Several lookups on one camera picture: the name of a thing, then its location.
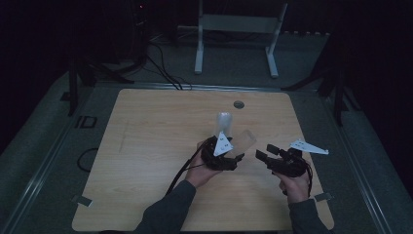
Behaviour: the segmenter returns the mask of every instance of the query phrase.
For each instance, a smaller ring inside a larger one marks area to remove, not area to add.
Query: table
[[[279,77],[279,72],[274,59],[274,49],[276,48],[276,43],[282,28],[282,21],[285,15],[287,3],[282,4],[281,11],[277,18],[204,14],[203,4],[203,0],[199,0],[198,47],[197,55],[195,57],[195,74],[201,74],[203,72],[204,31],[219,30],[271,33],[273,38],[271,39],[270,45],[265,48],[265,54],[267,57],[268,67],[270,68],[271,77]]]
[[[237,100],[244,108],[234,106]],[[172,90],[119,93],[82,195],[93,203],[78,206],[73,229],[134,230],[144,210],[165,195],[197,143],[212,136],[218,112],[232,113],[233,136],[248,129],[257,142],[234,171],[198,190],[182,230],[290,229],[279,180],[255,158],[255,150],[265,152],[267,143],[287,149],[304,139],[289,96]],[[312,161],[308,153],[303,157]],[[316,169],[313,183],[312,195],[322,193]],[[321,220],[332,228],[327,202],[317,206]]]

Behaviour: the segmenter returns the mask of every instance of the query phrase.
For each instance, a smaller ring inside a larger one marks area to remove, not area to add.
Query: hand
[[[197,156],[195,156],[189,167],[196,168],[189,169],[186,173],[185,179],[188,180],[196,188],[201,187],[202,185],[206,184],[212,177],[222,173],[222,171],[214,171],[204,165],[204,161],[201,158],[201,151],[197,154]]]
[[[280,189],[282,191],[286,190],[288,204],[304,202],[309,199],[310,178],[307,172],[299,177],[288,177],[276,172],[273,172],[273,174],[282,180]]]

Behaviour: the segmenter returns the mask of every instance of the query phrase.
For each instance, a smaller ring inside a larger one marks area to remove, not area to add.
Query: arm
[[[299,177],[288,177],[274,173],[282,181],[280,189],[287,191],[289,216],[294,233],[301,234],[329,234],[330,231],[319,219],[316,204],[308,198],[309,176],[307,173]]]
[[[191,162],[185,180],[182,180],[169,195],[156,202],[143,213],[136,233],[179,233],[198,187],[221,173],[204,165],[201,154]]]

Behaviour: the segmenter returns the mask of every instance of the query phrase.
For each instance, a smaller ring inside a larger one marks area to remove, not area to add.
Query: white metal frame
[[[204,59],[204,30],[220,31],[241,31],[256,33],[272,33],[273,38],[270,46],[265,48],[268,66],[271,77],[278,78],[276,61],[274,59],[274,49],[282,28],[282,21],[285,15],[287,4],[283,3],[282,10],[278,18],[264,17],[246,17],[246,16],[225,16],[204,14],[204,1],[199,0],[199,18],[198,18],[198,48],[195,58],[195,74],[203,72]]]

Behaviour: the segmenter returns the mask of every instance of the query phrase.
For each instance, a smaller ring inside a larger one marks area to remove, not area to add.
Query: sleeve
[[[288,205],[292,229],[297,234],[330,234],[331,232],[319,219],[316,203],[309,199],[300,203]]]
[[[182,180],[169,195],[145,210],[134,233],[179,233],[196,191],[190,182]]]

